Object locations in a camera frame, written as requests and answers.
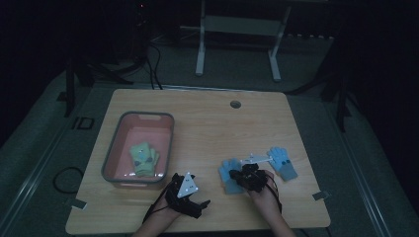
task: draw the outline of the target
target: metal stand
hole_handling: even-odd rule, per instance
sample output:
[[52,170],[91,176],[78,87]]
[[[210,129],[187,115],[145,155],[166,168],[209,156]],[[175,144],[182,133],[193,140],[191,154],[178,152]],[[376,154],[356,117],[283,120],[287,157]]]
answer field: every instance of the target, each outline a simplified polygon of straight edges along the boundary
[[204,74],[204,63],[206,57],[205,32],[223,32],[235,34],[247,34],[257,36],[276,37],[275,45],[268,50],[273,80],[281,81],[281,74],[278,67],[277,52],[284,35],[284,30],[290,15],[291,6],[287,7],[281,21],[221,17],[206,15],[206,0],[201,1],[201,27],[200,27],[200,48],[198,50],[196,75]]

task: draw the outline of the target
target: table hole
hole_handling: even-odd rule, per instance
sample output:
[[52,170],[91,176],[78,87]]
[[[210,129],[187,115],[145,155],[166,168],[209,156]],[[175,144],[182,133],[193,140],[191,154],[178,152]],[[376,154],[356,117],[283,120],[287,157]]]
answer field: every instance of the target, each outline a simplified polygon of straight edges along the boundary
[[239,109],[241,107],[241,103],[239,101],[231,101],[230,106],[234,109]]

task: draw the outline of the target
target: dark floor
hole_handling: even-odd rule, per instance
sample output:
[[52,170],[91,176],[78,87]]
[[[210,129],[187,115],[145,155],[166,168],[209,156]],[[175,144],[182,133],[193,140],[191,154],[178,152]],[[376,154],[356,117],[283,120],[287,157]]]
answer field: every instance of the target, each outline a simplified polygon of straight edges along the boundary
[[[231,89],[285,92],[314,78],[316,70],[332,40],[286,38],[278,56],[284,80],[273,82],[265,49],[220,46],[207,48],[205,73],[195,76],[198,48],[196,35],[184,31],[187,41],[180,45],[163,44],[166,38],[154,40],[149,58],[158,65],[158,78],[164,89]],[[65,104],[56,100],[64,90],[64,74],[55,78],[32,107],[23,123],[1,148],[0,193],[1,229],[5,236],[68,236],[65,223],[75,194],[62,194],[53,178],[67,167],[84,170],[99,132],[112,93],[121,87],[148,88],[146,66],[124,76],[132,86],[98,81],[93,88],[77,86],[76,108],[64,118]],[[324,84],[300,95],[288,96],[301,138],[309,156],[320,189],[331,197],[325,200],[332,236],[419,236],[418,216],[395,178],[368,121],[351,103],[350,117],[345,118],[346,132],[336,125],[336,100],[319,98]],[[72,129],[76,117],[91,118],[91,130]],[[27,178],[39,182],[25,190]],[[78,174],[66,178],[66,188],[77,189]],[[23,202],[15,204],[19,191],[27,192]],[[325,229],[296,230],[297,236],[327,236]],[[162,236],[269,236],[270,232],[182,233]]]

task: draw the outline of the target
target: plastic bin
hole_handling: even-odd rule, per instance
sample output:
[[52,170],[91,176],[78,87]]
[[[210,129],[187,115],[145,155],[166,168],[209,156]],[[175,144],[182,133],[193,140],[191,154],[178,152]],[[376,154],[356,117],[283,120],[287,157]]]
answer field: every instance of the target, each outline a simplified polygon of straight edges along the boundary
[[[124,113],[102,167],[103,178],[117,188],[160,189],[163,187],[169,165],[174,123],[173,116],[167,113]],[[154,171],[149,172],[154,173],[153,175],[138,176],[135,168],[138,168],[138,163],[141,163],[135,161],[138,158],[133,158],[132,154],[134,148],[144,142],[148,143],[150,149],[156,151],[158,159],[154,165]]]

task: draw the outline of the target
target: blue cloth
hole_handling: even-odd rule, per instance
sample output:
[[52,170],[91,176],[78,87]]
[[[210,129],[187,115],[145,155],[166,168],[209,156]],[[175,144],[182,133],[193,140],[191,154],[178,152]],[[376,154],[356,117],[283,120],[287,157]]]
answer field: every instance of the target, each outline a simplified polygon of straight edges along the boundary
[[272,147],[267,154],[273,159],[269,163],[284,181],[295,179],[298,176],[285,148]]
[[224,190],[227,195],[242,194],[243,188],[237,185],[237,182],[231,179],[230,170],[241,170],[241,164],[236,158],[230,160],[223,160],[221,166],[218,168],[219,175],[224,183]]

